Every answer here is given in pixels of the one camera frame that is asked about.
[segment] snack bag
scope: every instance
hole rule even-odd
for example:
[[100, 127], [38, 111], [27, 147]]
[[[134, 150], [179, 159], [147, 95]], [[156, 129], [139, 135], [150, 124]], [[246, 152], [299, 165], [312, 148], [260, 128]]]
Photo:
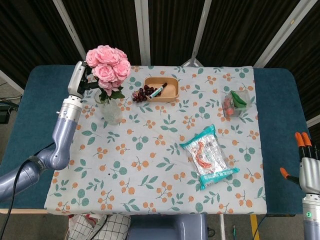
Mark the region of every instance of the snack bag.
[[180, 146], [189, 151], [200, 175], [201, 189], [215, 184], [227, 176], [238, 173], [239, 168], [230, 168], [218, 143], [214, 125]]

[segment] glass vase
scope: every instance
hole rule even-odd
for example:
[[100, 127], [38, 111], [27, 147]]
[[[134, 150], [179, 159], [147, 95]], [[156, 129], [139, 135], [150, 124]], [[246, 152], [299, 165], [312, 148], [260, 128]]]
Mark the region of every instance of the glass vase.
[[98, 89], [94, 95], [94, 99], [99, 104], [99, 109], [102, 112], [104, 120], [107, 121], [109, 125], [119, 124], [123, 118], [123, 114], [118, 106], [117, 99], [107, 98], [101, 101], [99, 97], [100, 94], [101, 90]]

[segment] rose bouquet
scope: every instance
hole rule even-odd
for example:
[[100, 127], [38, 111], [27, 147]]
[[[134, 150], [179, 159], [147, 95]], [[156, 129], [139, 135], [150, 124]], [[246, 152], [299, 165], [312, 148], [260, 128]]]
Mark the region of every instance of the rose bouquet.
[[85, 58], [86, 63], [92, 68], [91, 73], [98, 81], [101, 94], [99, 99], [109, 103], [111, 99], [123, 99], [121, 84], [130, 74], [130, 62], [127, 55], [109, 45], [100, 45], [89, 50]]

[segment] yellow line on floor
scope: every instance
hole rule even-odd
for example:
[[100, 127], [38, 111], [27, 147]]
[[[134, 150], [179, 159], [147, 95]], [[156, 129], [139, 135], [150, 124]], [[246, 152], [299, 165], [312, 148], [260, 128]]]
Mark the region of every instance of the yellow line on floor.
[[260, 240], [259, 230], [256, 231], [256, 229], [258, 227], [257, 215], [250, 214], [250, 220], [251, 220], [252, 237], [255, 235], [255, 232], [256, 232], [254, 240]]

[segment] floral tablecloth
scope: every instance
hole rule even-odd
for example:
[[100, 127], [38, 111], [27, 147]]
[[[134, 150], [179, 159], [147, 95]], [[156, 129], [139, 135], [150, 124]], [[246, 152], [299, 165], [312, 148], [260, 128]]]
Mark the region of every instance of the floral tablecloth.
[[[131, 100], [150, 76], [179, 81], [175, 102]], [[253, 68], [133, 66], [123, 84], [119, 125], [109, 125], [87, 91], [69, 165], [54, 173], [45, 208], [52, 214], [265, 214], [265, 184]], [[224, 117], [230, 90], [247, 89], [252, 108]], [[228, 163], [240, 169], [200, 190], [179, 144], [214, 124]]]

